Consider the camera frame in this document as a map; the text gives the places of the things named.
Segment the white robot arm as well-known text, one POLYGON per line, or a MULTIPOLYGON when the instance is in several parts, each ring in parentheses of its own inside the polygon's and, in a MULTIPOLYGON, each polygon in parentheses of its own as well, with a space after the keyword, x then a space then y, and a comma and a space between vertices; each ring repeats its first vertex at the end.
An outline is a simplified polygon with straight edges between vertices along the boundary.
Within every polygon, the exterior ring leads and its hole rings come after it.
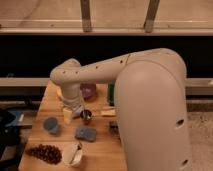
POLYGON ((113 83, 128 171, 192 171, 186 109, 186 65, 166 48, 128 53, 82 66, 69 59, 51 81, 73 112, 83 109, 82 83, 113 83))

